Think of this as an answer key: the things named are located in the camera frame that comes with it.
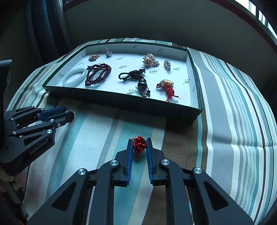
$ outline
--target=white jade bangle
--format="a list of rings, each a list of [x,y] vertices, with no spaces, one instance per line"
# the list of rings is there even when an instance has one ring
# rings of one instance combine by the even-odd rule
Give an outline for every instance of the white jade bangle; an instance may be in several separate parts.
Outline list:
[[[76,73],[82,73],[82,75],[80,77],[78,77],[76,80],[67,83],[67,80],[70,77],[72,77],[73,75],[75,75]],[[80,68],[74,69],[74,70],[68,72],[65,75],[65,77],[63,78],[63,86],[64,87],[69,87],[69,88],[74,88],[82,82],[82,80],[85,78],[85,76],[86,76],[86,69],[85,68],[80,67]]]

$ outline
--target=dark red bead necklace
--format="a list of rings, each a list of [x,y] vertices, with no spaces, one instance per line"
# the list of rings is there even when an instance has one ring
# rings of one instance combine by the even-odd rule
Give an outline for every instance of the dark red bead necklace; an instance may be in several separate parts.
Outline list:
[[[91,78],[99,71],[102,70],[99,76],[95,80],[91,80]],[[112,68],[106,64],[102,63],[100,65],[92,65],[87,67],[87,77],[85,80],[85,86],[91,86],[92,84],[98,83],[103,81],[110,73]]]

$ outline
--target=silver brooch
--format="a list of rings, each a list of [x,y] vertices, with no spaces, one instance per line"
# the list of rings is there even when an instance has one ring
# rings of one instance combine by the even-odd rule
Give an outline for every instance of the silver brooch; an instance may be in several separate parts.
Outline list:
[[[98,59],[99,57],[100,57],[100,55],[91,55],[91,56],[88,58],[88,60],[91,61],[91,62],[93,62],[93,61],[95,61],[96,59]]]
[[[151,65],[158,67],[160,64],[156,57],[152,55],[152,53],[147,53],[145,57],[143,57],[143,65],[145,67],[150,67]]]
[[[107,57],[110,56],[111,53],[112,53],[112,52],[109,52],[108,48],[106,48],[106,56],[107,56]]]
[[[163,66],[167,69],[167,70],[170,70],[170,67],[171,67],[171,64],[170,62],[166,59],[163,63]]]

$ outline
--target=red string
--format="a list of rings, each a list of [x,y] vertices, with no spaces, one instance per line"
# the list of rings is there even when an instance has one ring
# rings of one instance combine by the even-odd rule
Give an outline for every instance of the red string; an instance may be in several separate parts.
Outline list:
[[[135,137],[133,140],[133,148],[136,155],[139,155],[146,149],[146,141],[142,136]]]
[[[177,97],[177,98],[179,97],[179,96],[174,95],[173,88],[171,87],[171,85],[169,85],[166,82],[164,82],[164,86],[162,86],[161,83],[158,83],[156,88],[163,88],[163,89],[165,89],[166,94],[167,94],[167,100],[166,100],[166,102],[169,102],[169,99],[172,99],[172,97]]]

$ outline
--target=human hand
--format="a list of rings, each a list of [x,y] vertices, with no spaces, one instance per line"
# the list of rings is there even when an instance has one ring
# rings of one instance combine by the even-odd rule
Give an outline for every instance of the human hand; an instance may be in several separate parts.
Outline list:
[[[20,174],[12,177],[6,174],[6,172],[2,168],[0,168],[0,180],[12,181],[12,187],[17,191],[26,183],[26,175],[25,172],[22,171]],[[0,192],[6,192],[5,188],[2,185],[0,185]]]

